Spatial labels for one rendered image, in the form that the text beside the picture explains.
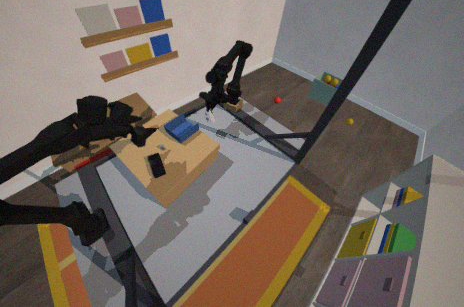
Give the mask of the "blue open tray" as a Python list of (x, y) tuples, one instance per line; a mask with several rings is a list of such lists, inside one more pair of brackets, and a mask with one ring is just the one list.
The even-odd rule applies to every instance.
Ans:
[(192, 123), (187, 121), (185, 119), (184, 113), (182, 113), (170, 122), (168, 122), (167, 124), (165, 124), (164, 128), (169, 135), (171, 135), (178, 142), (180, 141), (179, 143), (183, 143), (186, 139), (188, 139), (190, 136), (192, 136), (195, 132), (198, 131), (198, 124), (193, 125)]

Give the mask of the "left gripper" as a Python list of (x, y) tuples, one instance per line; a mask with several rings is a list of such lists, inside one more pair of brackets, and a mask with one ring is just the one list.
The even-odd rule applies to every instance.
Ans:
[[(130, 115), (128, 119), (131, 121), (130, 124), (138, 122), (142, 120), (142, 117)], [(127, 121), (128, 121), (127, 120)], [(112, 123), (112, 120), (106, 119), (105, 123), (107, 124), (109, 136), (107, 139), (111, 141), (115, 140), (115, 137), (122, 136), (123, 138), (127, 138), (128, 134), (131, 135), (131, 142), (133, 142), (137, 147), (145, 146), (146, 139), (152, 135), (157, 128), (144, 128), (142, 125), (133, 127), (132, 125), (129, 126), (121, 126)]]

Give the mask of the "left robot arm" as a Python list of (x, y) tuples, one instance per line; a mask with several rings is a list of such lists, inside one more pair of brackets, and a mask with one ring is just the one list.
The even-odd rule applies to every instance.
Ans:
[[(89, 142), (107, 139), (107, 107), (112, 110), (107, 119), (113, 124), (130, 125), (127, 120), (133, 108), (125, 103), (108, 103), (107, 99), (92, 95), (77, 99), (77, 113), (53, 122), (34, 140), (0, 158), (0, 185), (48, 156), (62, 154), (78, 145), (89, 149)], [(75, 236), (84, 234), (84, 237), (102, 227), (100, 218), (91, 215), (83, 202), (73, 201), (66, 207), (47, 207), (12, 205), (0, 199), (0, 226), (52, 223), (61, 223), (70, 227)]]

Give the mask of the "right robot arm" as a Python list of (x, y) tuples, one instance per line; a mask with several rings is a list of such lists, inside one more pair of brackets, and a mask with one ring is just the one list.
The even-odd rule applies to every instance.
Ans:
[[(222, 103), (229, 102), (233, 105), (236, 105), (240, 101), (238, 97), (241, 97), (242, 91), (240, 91), (239, 82), (240, 82), (240, 78), (243, 72), (246, 59), (250, 56), (252, 50), (253, 50), (252, 44), (237, 40), (235, 45), (228, 52), (228, 54), (226, 56), (221, 57), (216, 62), (214, 67), (211, 69), (211, 71), (209, 71), (206, 74), (205, 79), (207, 83), (224, 86), (226, 78), (228, 78), (227, 74), (231, 71), (233, 67), (233, 62), (239, 55), (233, 79), (231, 83), (230, 82), (228, 83), (228, 86), (226, 89), (227, 95), (224, 93), (224, 89), (223, 91), (221, 91), (221, 89), (218, 89), (218, 91), (214, 95), (215, 97), (218, 97)], [(231, 59), (232, 59), (232, 64), (231, 64)], [(213, 71), (213, 70), (216, 70), (216, 71)]]

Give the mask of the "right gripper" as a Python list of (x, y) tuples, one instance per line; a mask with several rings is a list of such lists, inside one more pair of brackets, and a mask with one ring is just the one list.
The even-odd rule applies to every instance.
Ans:
[[(210, 110), (210, 108), (213, 110), (214, 107), (218, 104), (221, 103), (218, 97), (215, 97), (215, 93), (218, 91), (218, 89), (221, 89), (221, 91), (224, 89), (224, 86), (220, 86), (217, 84), (211, 84), (212, 88), (211, 91), (209, 91), (209, 94), (207, 92), (200, 92), (199, 97), (205, 100), (206, 102), (206, 109), (207, 111)], [(212, 95), (212, 96), (211, 96)], [(215, 102), (214, 102), (215, 101)]]

